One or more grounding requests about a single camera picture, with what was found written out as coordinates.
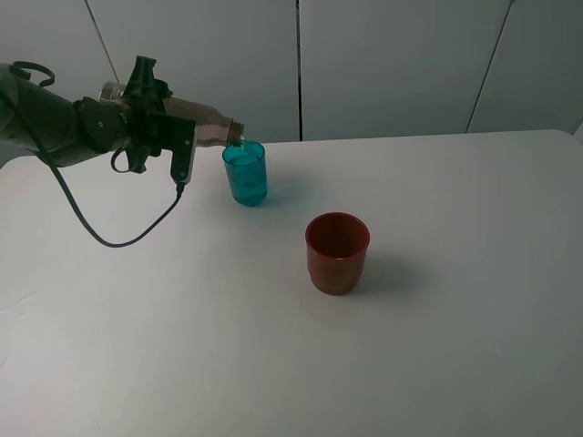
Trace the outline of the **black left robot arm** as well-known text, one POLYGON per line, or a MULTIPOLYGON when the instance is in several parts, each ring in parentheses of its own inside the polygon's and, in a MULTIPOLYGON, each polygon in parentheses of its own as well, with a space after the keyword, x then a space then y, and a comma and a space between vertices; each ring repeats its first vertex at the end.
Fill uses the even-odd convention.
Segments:
POLYGON ((156 79, 156 61, 139 56, 120 97, 71 102, 47 88, 55 74, 31 62, 1 65, 1 140, 41 155, 34 131, 59 168, 109 152, 125 152, 128 170, 145 171, 148 157, 160 154, 158 117, 166 114, 168 84, 156 79))

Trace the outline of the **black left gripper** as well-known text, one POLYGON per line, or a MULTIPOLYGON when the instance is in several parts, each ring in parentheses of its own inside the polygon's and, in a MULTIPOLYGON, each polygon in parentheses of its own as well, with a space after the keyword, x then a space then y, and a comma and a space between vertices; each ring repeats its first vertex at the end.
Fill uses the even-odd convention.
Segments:
POLYGON ((156 63, 154 58, 136 57, 123 94, 125 102, 118 103, 126 132, 118 151, 126 154, 127 172, 144 173, 148 158, 173 150, 172 122, 164 106, 172 91, 167 82, 154 77, 156 63))

